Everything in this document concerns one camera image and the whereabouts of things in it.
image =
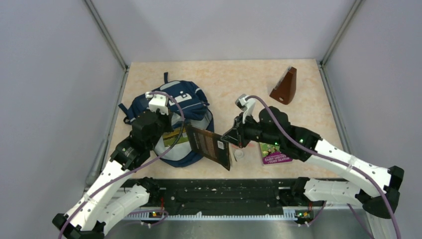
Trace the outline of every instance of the beige tabletop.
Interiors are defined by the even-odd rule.
[[[297,90],[293,101],[283,105],[269,97],[287,67],[297,68]],[[161,86],[163,73],[169,72],[169,81],[195,82],[205,93],[214,116],[215,132],[225,133],[233,125],[240,109],[234,101],[241,95],[257,95],[269,106],[287,113],[292,125],[306,127],[341,148],[328,99],[315,59],[297,60],[237,60],[237,61],[185,61],[132,63],[123,93],[122,103],[129,107],[140,94]],[[258,102],[254,118],[263,109]],[[125,117],[119,111],[109,155],[116,145],[129,135],[131,127],[123,123]],[[219,164],[203,158],[185,168],[174,168],[161,160],[134,174],[134,178],[297,178],[338,177],[323,168],[294,160],[291,163],[262,166],[256,143],[243,149],[242,160],[233,160],[227,171]],[[149,160],[155,157],[151,152]]]

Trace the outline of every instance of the wire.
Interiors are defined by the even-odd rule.
[[[276,124],[277,128],[280,130],[280,132],[284,135],[284,137],[286,137],[292,144],[294,144],[296,147],[300,148],[301,150],[310,153],[312,155],[318,156],[320,158],[326,159],[326,160],[330,160],[333,161],[335,163],[341,164],[343,166],[349,167],[348,163],[342,162],[336,158],[332,158],[329,156],[325,156],[322,154],[319,154],[313,150],[310,150],[304,146],[302,146],[300,143],[296,142],[292,137],[290,137],[290,135],[288,135],[286,133],[286,131],[283,129],[283,127],[281,127],[280,123],[277,121],[276,117],[274,116],[274,114],[271,112],[270,108],[268,107],[268,105],[258,96],[249,96],[246,98],[246,100],[250,99],[250,98],[254,98],[257,99],[263,106],[264,108],[267,110],[268,114],[270,115],[270,117],[273,119],[274,123]],[[387,197],[385,196],[383,190],[378,186],[378,184],[375,182],[374,179],[372,179],[368,174],[366,174],[364,171],[360,170],[359,168],[352,166],[352,169],[355,170],[356,172],[358,172],[360,175],[364,176],[366,179],[368,179],[372,185],[374,185],[374,187],[377,189],[378,193],[380,194],[381,198],[383,199],[385,206],[387,208],[388,213],[390,214],[391,217],[391,221],[393,223],[394,226],[394,230],[396,231],[396,236],[397,239],[401,239],[401,233],[400,233],[400,229],[399,229],[399,225],[397,223],[396,217],[394,216],[394,212],[393,209],[391,208],[390,203],[387,200]]]
[[[359,222],[359,224],[362,226],[362,228],[365,230],[365,232],[368,234],[368,236],[371,239],[375,239],[374,236],[372,235],[372,233],[368,230],[368,228],[365,226],[365,224],[363,223],[362,219],[360,218],[360,216],[356,213],[356,211],[353,209],[353,207],[350,204],[347,204],[348,207],[350,208],[350,210],[352,211],[353,215],[355,216],[356,220]]]
[[[133,169],[133,170],[131,170],[129,172],[126,172],[126,173],[124,173],[124,174],[116,177],[115,179],[109,181],[108,183],[102,185],[101,187],[99,187],[91,195],[89,195],[90,198],[93,198],[96,194],[98,194],[99,192],[101,192],[103,189],[105,189],[109,185],[117,182],[118,180],[120,180],[120,179],[122,179],[122,178],[124,178],[124,177],[126,177],[126,176],[128,176],[128,175],[130,175],[130,174],[132,174],[132,173],[134,173],[136,171],[138,171],[138,170],[141,170],[141,169],[145,168],[146,166],[150,165],[151,163],[154,163],[155,161],[157,161],[158,159],[160,159],[161,157],[163,157],[164,155],[166,155],[166,153],[168,153],[174,147],[174,145],[176,145],[176,143],[179,141],[180,137],[182,136],[183,128],[185,126],[185,114],[183,114],[182,108],[180,107],[179,103],[177,103],[177,101],[173,97],[169,96],[168,94],[166,94],[164,92],[154,91],[154,92],[151,92],[151,94],[152,95],[163,95],[163,96],[169,98],[173,103],[176,104],[177,108],[179,109],[180,117],[181,117],[181,120],[182,120],[182,126],[181,126],[181,130],[179,131],[179,134],[178,134],[176,140],[173,142],[173,144],[168,149],[166,149],[162,154],[160,154],[157,157],[155,157],[153,160],[151,160],[151,161],[149,161],[149,162],[147,162],[147,163],[145,163],[145,164],[143,164],[143,165],[141,165],[141,166],[139,166],[139,167],[137,167],[137,168],[135,168],[135,169]],[[87,204],[87,201],[83,201],[79,205],[79,207],[76,208],[76,210],[67,218],[67,220],[63,224],[62,228],[60,229],[58,239],[62,239],[62,235],[63,235],[63,232],[64,232],[65,228],[70,223],[70,221],[76,216],[76,214],[81,210],[81,208],[83,208],[85,206],[85,204]]]
[[[154,227],[154,226],[156,226],[156,225],[160,225],[161,223],[163,223],[164,222],[164,220],[169,216],[169,213],[167,212],[167,211],[165,211],[165,210],[146,210],[146,211],[139,211],[139,212],[132,212],[132,213],[129,213],[128,215],[136,215],[136,214],[140,214],[140,213],[153,213],[153,212],[156,212],[156,213],[163,213],[164,214],[164,217],[162,217],[159,221],[157,221],[156,223],[154,223],[154,224],[150,224],[151,226],[150,227]],[[135,222],[129,222],[129,223],[125,223],[125,224],[123,224],[121,227],[119,227],[119,228],[113,228],[113,230],[112,231],[110,231],[108,234],[107,234],[107,236],[105,237],[105,239],[106,238],[108,238],[108,237],[110,237],[111,235],[113,235],[113,234],[115,234],[116,232],[118,232],[119,230],[121,230],[122,228],[125,228],[125,227],[127,227],[127,226],[129,226],[129,225],[134,225],[134,224],[136,224],[136,225],[143,225],[143,226],[148,226],[148,223],[142,223],[142,221],[141,222],[138,222],[138,221],[135,221]]]

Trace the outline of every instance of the white barcode label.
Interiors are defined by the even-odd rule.
[[[224,149],[224,143],[217,140],[218,147]]]

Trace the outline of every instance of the white wall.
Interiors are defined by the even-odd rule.
[[[403,238],[420,238],[422,1],[366,1],[327,69],[354,152],[405,170],[396,211]]]
[[[122,76],[83,1],[0,1],[0,238],[57,238]]]
[[[95,0],[127,62],[321,59],[352,0]]]

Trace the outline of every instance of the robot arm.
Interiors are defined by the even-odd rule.
[[[152,98],[152,96],[147,93],[147,98]],[[149,158],[150,151],[157,144],[162,134],[173,131],[171,127],[172,113],[168,111],[166,105],[166,97],[155,96],[152,98],[149,101],[150,110],[143,112],[132,122],[132,131],[129,137],[116,146],[104,170],[87,193],[65,214],[55,216],[53,224],[61,229],[69,215],[72,215],[81,203],[87,202],[69,221],[64,230],[66,238],[104,238],[104,235],[123,217],[148,202],[150,194],[154,192],[156,187],[144,178],[129,193],[107,205],[116,191],[131,175],[110,184],[92,198],[89,195],[112,179],[141,166]]]
[[[251,140],[279,145],[280,151],[288,157],[326,168],[349,181],[335,182],[298,178],[292,186],[291,192],[297,202],[302,201],[303,204],[307,205],[309,201],[323,200],[363,205],[363,209],[375,216],[390,218],[376,188],[364,176],[351,170],[351,167],[357,167],[371,176],[378,186],[383,189],[394,211],[400,196],[398,190],[403,179],[403,169],[397,166],[383,168],[367,163],[334,147],[315,132],[291,125],[285,113],[280,112],[275,107],[269,107],[278,123],[296,142],[319,154],[341,160],[350,166],[346,167],[307,153],[284,137],[265,109],[259,113],[259,121],[257,122],[252,117],[255,100],[246,100],[247,97],[242,95],[235,102],[243,112],[234,119],[232,129],[221,138],[223,141],[239,147],[245,147]]]

